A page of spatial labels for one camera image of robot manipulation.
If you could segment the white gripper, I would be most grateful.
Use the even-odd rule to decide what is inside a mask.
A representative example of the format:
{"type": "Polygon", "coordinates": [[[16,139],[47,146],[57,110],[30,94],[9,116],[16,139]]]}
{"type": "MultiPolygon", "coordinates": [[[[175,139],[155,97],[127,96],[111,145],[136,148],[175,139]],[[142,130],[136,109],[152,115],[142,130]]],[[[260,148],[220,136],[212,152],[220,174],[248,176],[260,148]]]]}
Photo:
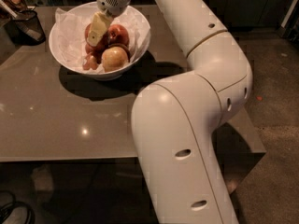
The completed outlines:
{"type": "Polygon", "coordinates": [[[129,6],[131,0],[96,0],[98,8],[103,12],[95,12],[87,35],[87,43],[95,47],[107,32],[112,17],[118,17],[129,6]]]}

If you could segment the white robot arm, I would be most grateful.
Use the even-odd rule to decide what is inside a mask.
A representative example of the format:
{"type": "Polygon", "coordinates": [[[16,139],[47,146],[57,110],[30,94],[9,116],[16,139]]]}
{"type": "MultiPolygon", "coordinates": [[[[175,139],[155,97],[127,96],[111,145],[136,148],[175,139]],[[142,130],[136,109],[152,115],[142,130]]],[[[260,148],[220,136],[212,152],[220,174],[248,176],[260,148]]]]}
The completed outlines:
{"type": "Polygon", "coordinates": [[[203,0],[155,0],[190,67],[144,88],[132,133],[161,224],[239,224],[212,134],[244,106],[252,71],[203,0]]]}

